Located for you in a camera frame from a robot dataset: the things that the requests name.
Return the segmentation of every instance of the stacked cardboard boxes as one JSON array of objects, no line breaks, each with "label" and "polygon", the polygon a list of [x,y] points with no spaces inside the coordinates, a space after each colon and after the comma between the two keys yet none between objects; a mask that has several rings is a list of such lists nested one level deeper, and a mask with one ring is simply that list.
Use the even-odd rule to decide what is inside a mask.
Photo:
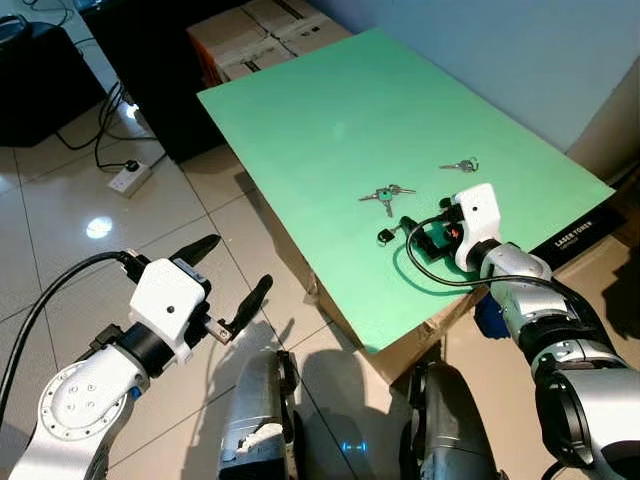
[{"label": "stacked cardboard boxes", "polygon": [[351,36],[304,0],[252,0],[187,31],[209,86],[264,70]]}]

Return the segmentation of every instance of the black furniture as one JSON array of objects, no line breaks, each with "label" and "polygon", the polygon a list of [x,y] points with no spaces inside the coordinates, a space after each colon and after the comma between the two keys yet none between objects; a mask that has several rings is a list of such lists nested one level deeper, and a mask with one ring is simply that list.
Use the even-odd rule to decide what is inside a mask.
[{"label": "black furniture", "polygon": [[32,147],[104,96],[64,29],[0,18],[0,146]]},{"label": "black furniture", "polygon": [[74,2],[172,159],[181,162],[223,143],[196,97],[205,86],[186,27],[243,2]]}]

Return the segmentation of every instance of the electrical cable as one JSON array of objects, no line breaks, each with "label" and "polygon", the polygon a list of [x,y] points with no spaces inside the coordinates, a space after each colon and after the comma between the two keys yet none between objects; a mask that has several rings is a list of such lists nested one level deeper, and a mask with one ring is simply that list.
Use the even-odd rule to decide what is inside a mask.
[{"label": "electrical cable", "polygon": [[59,12],[59,11],[63,11],[64,12],[64,16],[62,17],[62,20],[60,20],[58,23],[56,23],[56,27],[61,27],[62,25],[64,25],[65,23],[67,23],[69,20],[71,20],[73,18],[74,15],[74,11],[72,9],[70,9],[69,7],[67,7],[62,0],[58,0],[58,3],[60,4],[59,7],[56,8],[36,8],[36,4],[39,2],[40,0],[21,0],[22,4],[29,7],[29,9],[33,12],[41,12],[41,13],[46,13],[46,12]]},{"label": "electrical cable", "polygon": [[559,461],[555,462],[549,468],[547,468],[540,480],[552,480],[552,478],[563,468],[565,468],[564,465],[562,465]]},{"label": "electrical cable", "polygon": [[95,42],[95,41],[96,41],[96,39],[95,39],[95,38],[93,38],[93,37],[83,38],[82,40],[77,40],[77,41],[73,42],[73,45],[74,45],[75,47],[77,47],[77,46],[78,46],[78,45],[80,45],[81,43],[86,43],[86,42],[91,42],[91,41]]},{"label": "electrical cable", "polygon": [[[82,150],[83,148],[88,147],[89,145],[95,142],[93,146],[93,157],[95,159],[96,167],[98,167],[101,170],[104,170],[105,168],[110,168],[110,167],[124,167],[126,165],[125,162],[100,163],[100,156],[99,156],[100,141],[105,137],[105,135],[115,140],[129,141],[129,142],[132,142],[132,141],[157,142],[158,139],[153,136],[123,137],[123,136],[111,133],[109,131],[110,123],[113,119],[114,114],[117,112],[119,105],[122,103],[123,95],[124,95],[124,87],[122,86],[122,84],[120,82],[114,83],[113,86],[109,89],[109,92],[107,93],[107,97],[105,98],[104,102],[102,103],[102,106],[100,107],[100,111],[98,112],[98,132],[86,142],[82,143],[81,145],[71,145],[60,134],[60,132],[55,132],[56,137],[58,137],[58,139],[64,144],[64,146],[70,150]],[[151,166],[155,165],[157,162],[162,160],[162,158],[164,158],[165,156],[166,156],[166,152],[163,153],[162,156],[160,156],[160,158],[155,160],[151,164]]]},{"label": "electrical cable", "polygon": [[[102,123],[102,116],[104,115],[104,108],[107,105],[107,103],[111,102],[111,96],[113,95],[114,91],[116,91],[116,89],[120,86],[120,82],[116,82],[113,84],[113,86],[109,89],[109,92],[107,92],[107,97],[104,99],[104,101],[102,102],[102,105],[100,107],[100,112],[98,113],[98,127],[101,128],[101,123]],[[84,142],[81,145],[71,145],[63,136],[60,132],[55,132],[56,137],[58,137],[58,140],[60,140],[62,142],[62,144],[67,147],[69,150],[82,150],[85,147],[88,147],[89,145],[91,145],[93,142],[95,142],[98,138],[98,134],[100,133],[100,130],[98,130],[98,133],[96,133],[93,137],[91,137],[89,140],[87,140],[86,142]]]},{"label": "electrical cable", "polygon": [[[602,322],[600,322],[599,317],[595,312],[595,310],[593,310],[593,307],[591,306],[591,304],[587,302],[584,299],[584,297],[580,295],[578,292],[572,290],[571,288],[558,282],[557,280],[549,281],[549,280],[545,280],[544,278],[529,277],[526,275],[498,275],[496,277],[480,278],[478,280],[454,281],[454,280],[448,280],[446,278],[439,277],[434,273],[430,272],[415,257],[412,250],[412,244],[413,244],[413,237],[419,230],[421,230],[425,225],[428,225],[436,221],[448,221],[448,217],[446,214],[441,214],[435,217],[427,218],[426,220],[419,222],[409,232],[409,234],[407,235],[407,240],[405,242],[405,250],[407,251],[409,260],[411,260],[411,263],[413,263],[413,265],[426,277],[430,278],[435,282],[441,283],[443,285],[448,285],[450,287],[475,287],[477,285],[486,285],[486,284],[491,284],[495,282],[521,282],[521,283],[537,285],[540,287],[550,288],[553,291],[564,296],[581,318],[584,317],[592,325],[596,326],[596,328],[600,330],[601,334],[604,332],[604,327],[602,327]],[[604,339],[608,341],[607,346],[613,349],[611,340],[609,339],[609,336],[606,335],[606,333],[603,337],[603,340]]]},{"label": "electrical cable", "polygon": [[67,142],[64,139],[62,135],[60,135],[60,132],[55,132],[55,135],[56,137],[58,137],[58,140],[60,140],[64,144],[64,146],[67,147],[69,150],[82,150],[83,148],[91,145],[93,142],[96,141],[96,138],[98,138],[98,134],[96,133],[91,139],[87,140],[82,145],[71,145],[69,142]]},{"label": "electrical cable", "polygon": [[13,348],[11,349],[11,354],[9,356],[9,361],[7,362],[7,367],[4,371],[4,375],[2,377],[2,384],[0,385],[0,426],[4,421],[4,414],[7,407],[7,401],[9,399],[9,392],[11,391],[11,385],[13,384],[13,379],[15,377],[16,371],[18,369],[18,362],[20,361],[20,356],[22,355],[22,351],[24,350],[24,346],[27,343],[27,339],[29,338],[29,333],[33,328],[33,325],[38,318],[38,315],[46,305],[46,303],[51,299],[54,293],[58,291],[60,287],[62,287],[66,282],[69,281],[74,275],[81,272],[82,270],[88,268],[89,266],[103,262],[106,260],[118,260],[121,263],[124,263],[130,255],[127,252],[103,252],[93,255],[89,258],[82,260],[81,262],[76,263],[73,267],[69,268],[62,275],[54,280],[54,282],[49,285],[49,287],[40,295],[36,303],[33,304],[29,314],[22,322],[22,327],[18,332],[18,336],[16,337],[16,341],[13,344]]}]

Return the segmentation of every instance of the cardboard box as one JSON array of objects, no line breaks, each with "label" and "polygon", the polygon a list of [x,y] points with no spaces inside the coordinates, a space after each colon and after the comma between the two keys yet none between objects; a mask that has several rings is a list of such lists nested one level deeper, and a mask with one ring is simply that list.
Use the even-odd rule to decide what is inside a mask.
[{"label": "cardboard box", "polygon": [[[208,87],[351,35],[303,0],[252,0],[192,25],[187,32]],[[279,41],[280,35],[285,38]]]},{"label": "cardboard box", "polygon": [[351,36],[330,18],[320,14],[279,30],[274,34],[296,56],[302,56]]},{"label": "cardboard box", "polygon": [[397,380],[411,368],[435,343],[445,335],[447,330],[470,310],[487,293],[485,287],[478,288],[454,301],[437,315],[425,319],[416,328],[377,353],[365,350],[358,335],[342,315],[340,309],[331,299],[320,279],[318,279],[307,261],[298,250],[286,229],[260,194],[260,210],[262,220],[269,229],[278,256],[298,278],[307,293],[314,295],[316,304],[344,331],[346,336],[360,349],[362,355],[389,384]]},{"label": "cardboard box", "polygon": [[625,223],[613,236],[628,247],[640,247],[640,164],[609,199],[609,205],[625,218]]},{"label": "cardboard box", "polygon": [[241,8],[232,8],[187,28],[205,82],[212,87],[222,83],[216,60],[263,41],[268,33]]},{"label": "cardboard box", "polygon": [[286,48],[273,37],[230,52],[216,61],[216,70],[223,82],[230,82],[273,65],[294,58]]},{"label": "cardboard box", "polygon": [[269,33],[298,20],[322,15],[304,0],[252,0],[241,8]]}]

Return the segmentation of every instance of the metal key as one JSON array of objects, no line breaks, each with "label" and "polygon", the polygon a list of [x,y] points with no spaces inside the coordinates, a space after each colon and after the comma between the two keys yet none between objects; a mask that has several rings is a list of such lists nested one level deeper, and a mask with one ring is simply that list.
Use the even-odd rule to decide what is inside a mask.
[{"label": "metal key", "polygon": [[393,192],[389,188],[378,188],[376,193],[367,195],[366,197],[359,198],[361,202],[364,200],[379,200],[387,210],[387,215],[393,217],[393,211],[391,210],[391,199],[393,198]]},{"label": "metal key", "polygon": [[400,185],[391,184],[389,185],[389,190],[393,195],[397,195],[399,193],[416,193],[415,190],[411,190],[410,188],[402,188]]},{"label": "metal key", "polygon": [[440,165],[440,168],[462,170],[465,173],[475,172],[478,170],[478,167],[479,165],[478,165],[478,161],[476,160],[476,157],[471,157],[467,160],[462,160],[461,162],[454,163],[451,165]]}]

